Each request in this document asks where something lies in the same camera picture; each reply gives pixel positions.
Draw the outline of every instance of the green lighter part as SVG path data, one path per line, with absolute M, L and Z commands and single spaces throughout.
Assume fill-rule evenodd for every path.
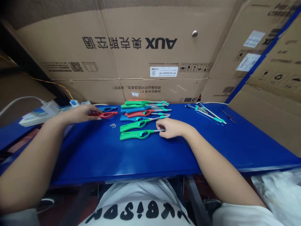
M 146 124 L 149 121 L 150 121 L 149 119 L 145 119 L 145 120 L 142 120 L 142 121 L 133 122 L 133 123 L 130 123 L 130 124 L 126 124 L 126 125 L 120 126 L 120 132 L 125 132 L 125 131 L 128 131 L 130 129 L 140 129 L 140 128 L 143 128 L 143 127 L 146 126 Z
M 145 104 L 144 105 L 121 105 L 121 108 L 145 107 L 146 105 Z
M 138 130 L 138 131 L 123 132 L 120 134 L 120 140 L 127 140 L 132 138 L 137 138 L 142 140 L 147 138 L 153 132 L 154 130 Z
M 144 100 L 144 101 L 126 101 L 125 105 L 145 105 L 150 103 L 150 101 Z

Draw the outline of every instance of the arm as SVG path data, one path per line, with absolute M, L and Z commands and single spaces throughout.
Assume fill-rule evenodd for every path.
M 83 105 L 47 122 L 17 159 L 0 177 L 0 212 L 13 213 L 39 204 L 50 183 L 67 125 L 101 119 L 88 116 L 101 112 Z
M 235 167 L 209 144 L 192 126 L 173 119 L 156 122 L 157 128 L 165 128 L 160 132 L 164 138 L 182 136 L 188 142 L 198 165 L 211 189 L 222 201 L 229 204 L 262 206 L 261 199 L 235 169 Z

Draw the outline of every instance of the forearm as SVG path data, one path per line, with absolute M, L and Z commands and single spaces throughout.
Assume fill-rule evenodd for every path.
M 0 210 L 11 213 L 38 204 L 50 183 L 66 124 L 47 121 L 0 177 Z
M 222 201 L 237 205 L 264 203 L 237 169 L 193 127 L 184 135 L 211 189 Z

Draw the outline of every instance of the wire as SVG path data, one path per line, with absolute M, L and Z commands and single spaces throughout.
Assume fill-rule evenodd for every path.
M 66 92 L 68 93 L 68 95 L 70 96 L 71 100 L 73 100 L 73 97 L 72 97 L 71 93 L 69 92 L 69 90 L 67 90 L 67 88 L 65 86 L 63 86 L 61 84 L 58 84 L 58 83 L 55 83 L 55 82 L 48 82 L 48 81 L 45 81 L 45 80 L 41 80 L 41 79 L 37 79 L 37 78 L 31 77 L 30 75 L 28 75 L 28 74 L 26 74 L 24 72 L 22 72 L 22 73 L 25 74 L 25 75 L 27 75 L 28 77 L 34 79 L 34 80 L 41 81 L 41 82 L 46 82 L 46 83 L 52 83 L 52 84 L 59 85 L 59 86 L 63 87 L 66 90 Z
M 0 112 L 0 116 L 3 115 L 3 113 L 11 106 L 13 105 L 15 102 L 17 102 L 18 100 L 21 100 L 21 99 L 25 99 L 25 98 L 35 98 L 35 99 L 38 99 L 43 105 L 46 104 L 45 101 L 41 100 L 40 98 L 38 97 L 34 97 L 34 96 L 25 96 L 25 97 L 19 97 L 17 99 L 14 99 L 12 102 L 10 102 L 1 112 Z
M 7 62 L 11 62 L 11 61 L 9 61 L 8 59 L 6 59 L 5 57 L 3 57 L 1 55 L 0 55 L 0 57 L 2 59 L 6 60 Z M 40 81 L 40 82 L 51 83 L 51 84 L 55 84 L 55 85 L 59 85 L 59 86 L 63 87 L 66 90 L 66 92 L 68 93 L 68 95 L 70 96 L 71 100 L 73 100 L 73 97 L 72 97 L 71 93 L 69 92 L 69 90 L 67 90 L 67 88 L 65 86 L 63 86 L 61 84 L 58 84 L 58 83 L 55 83 L 55 82 L 48 82 L 48 81 L 45 81 L 45 80 L 41 80 L 41 79 L 37 79 L 37 78 L 31 77 L 30 75 L 28 75 L 25 72 L 21 72 L 21 73 L 24 74 L 24 75 L 26 75 L 26 76 L 28 76 L 28 77 L 30 77 L 30 78 L 32 78 L 32 79 L 34 79 L 34 80 L 37 80 L 37 81 Z
M 220 102 L 206 102 L 206 103 L 203 103 L 203 104 L 224 104 L 224 105 L 228 105 L 226 103 L 220 103 Z

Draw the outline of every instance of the left hand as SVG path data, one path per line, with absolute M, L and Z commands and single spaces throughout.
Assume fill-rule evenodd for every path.
M 90 116 L 89 113 L 102 113 L 97 107 L 93 105 L 81 105 L 71 110 L 65 111 L 55 117 L 53 119 L 60 120 L 62 123 L 66 123 L 67 125 L 73 123 L 81 123 L 90 120 L 101 120 L 98 116 Z

